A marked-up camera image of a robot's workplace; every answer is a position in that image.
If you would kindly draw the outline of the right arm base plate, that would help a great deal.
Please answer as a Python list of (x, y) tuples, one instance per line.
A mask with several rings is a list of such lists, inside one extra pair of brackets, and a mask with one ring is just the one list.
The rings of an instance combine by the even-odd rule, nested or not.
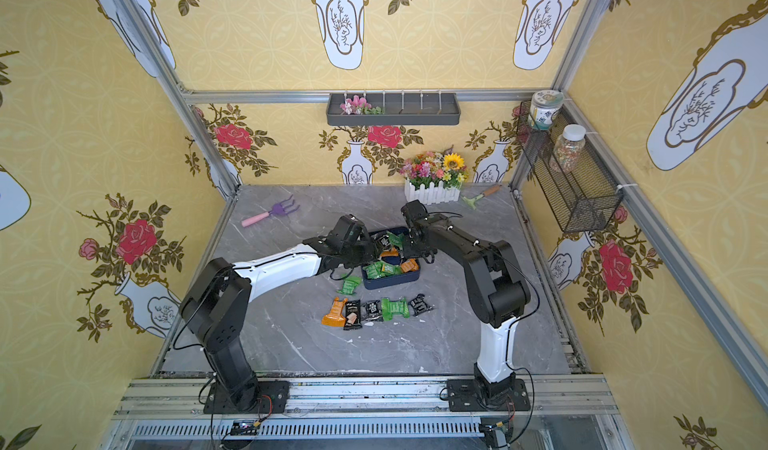
[(446, 381), (444, 399), (451, 412), (525, 412), (531, 409), (530, 392), (525, 382), (510, 377), (486, 385), (482, 379)]

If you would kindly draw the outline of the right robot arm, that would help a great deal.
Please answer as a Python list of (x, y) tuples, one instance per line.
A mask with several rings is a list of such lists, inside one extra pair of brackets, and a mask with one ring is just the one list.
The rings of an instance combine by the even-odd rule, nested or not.
[(475, 382), (487, 394), (510, 387), (516, 376), (513, 345), (517, 327), (529, 316), (533, 289), (506, 241), (489, 242), (431, 213), (417, 200), (401, 208), (408, 234), (403, 254), (432, 261), (447, 256), (461, 266), (468, 301), (481, 323)]

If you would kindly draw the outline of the dark blue storage box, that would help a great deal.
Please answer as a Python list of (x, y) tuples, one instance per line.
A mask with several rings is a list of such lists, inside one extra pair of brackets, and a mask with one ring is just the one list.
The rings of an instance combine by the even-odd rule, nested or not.
[(378, 290), (396, 285), (415, 282), (421, 274), (416, 272), (403, 274), (399, 265), (406, 260), (402, 255), (403, 237), (407, 235), (406, 227), (392, 227), (371, 233), (371, 237), (381, 247), (379, 259), (373, 264), (364, 266), (361, 270), (363, 285), (368, 290)]

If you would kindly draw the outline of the black cookie packet with picture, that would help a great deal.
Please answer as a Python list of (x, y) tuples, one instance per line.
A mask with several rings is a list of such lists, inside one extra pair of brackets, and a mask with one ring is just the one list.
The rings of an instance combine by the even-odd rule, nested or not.
[(344, 305), (344, 325), (345, 331), (360, 330), (361, 321), (361, 302), (359, 300), (346, 301)]

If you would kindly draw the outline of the orange cookie packet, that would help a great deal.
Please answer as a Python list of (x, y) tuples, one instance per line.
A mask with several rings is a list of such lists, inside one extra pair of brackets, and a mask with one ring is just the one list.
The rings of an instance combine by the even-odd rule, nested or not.
[(347, 299), (335, 298), (329, 312), (322, 317), (321, 324), (328, 327), (343, 328), (346, 323), (344, 316)]

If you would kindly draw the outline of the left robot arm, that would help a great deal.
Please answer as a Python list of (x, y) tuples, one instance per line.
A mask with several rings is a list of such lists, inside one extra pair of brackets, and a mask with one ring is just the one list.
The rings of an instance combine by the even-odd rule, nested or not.
[(216, 373), (217, 390), (234, 408), (249, 412), (262, 399), (240, 339), (249, 303), (271, 290), (338, 267), (353, 270), (371, 264), (382, 251), (383, 245), (360, 220), (344, 215), (329, 234), (282, 252), (239, 263), (215, 258), (203, 267), (179, 312)]

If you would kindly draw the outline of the green cookie packet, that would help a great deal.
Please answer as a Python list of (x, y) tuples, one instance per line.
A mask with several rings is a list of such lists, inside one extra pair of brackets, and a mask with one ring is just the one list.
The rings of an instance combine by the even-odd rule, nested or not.
[(381, 310), (382, 319), (384, 321), (392, 321), (396, 316), (403, 318), (410, 317), (409, 304), (405, 298), (400, 300), (390, 300), (388, 298), (383, 298), (381, 300)]
[(363, 283), (361, 277), (349, 276), (343, 280), (342, 287), (337, 291), (338, 294), (345, 296), (353, 296), (356, 294), (357, 288)]

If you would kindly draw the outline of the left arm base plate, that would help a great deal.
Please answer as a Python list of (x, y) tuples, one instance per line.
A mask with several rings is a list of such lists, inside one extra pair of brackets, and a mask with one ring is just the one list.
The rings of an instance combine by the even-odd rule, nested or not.
[(210, 386), (203, 401), (204, 414), (282, 414), (289, 397), (288, 381), (260, 381), (238, 392), (229, 392), (218, 382)]

